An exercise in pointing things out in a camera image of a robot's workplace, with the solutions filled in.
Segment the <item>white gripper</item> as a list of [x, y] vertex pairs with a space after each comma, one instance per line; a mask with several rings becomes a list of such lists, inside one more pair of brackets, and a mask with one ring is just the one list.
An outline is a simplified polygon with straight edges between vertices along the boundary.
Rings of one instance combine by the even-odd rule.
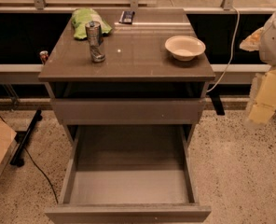
[[[240, 49], [259, 51], [260, 60], [276, 66], [276, 11], [263, 28], [258, 28], [241, 43]], [[265, 125], [276, 113], [276, 68], [257, 74], [250, 89], [245, 121], [249, 125]]]

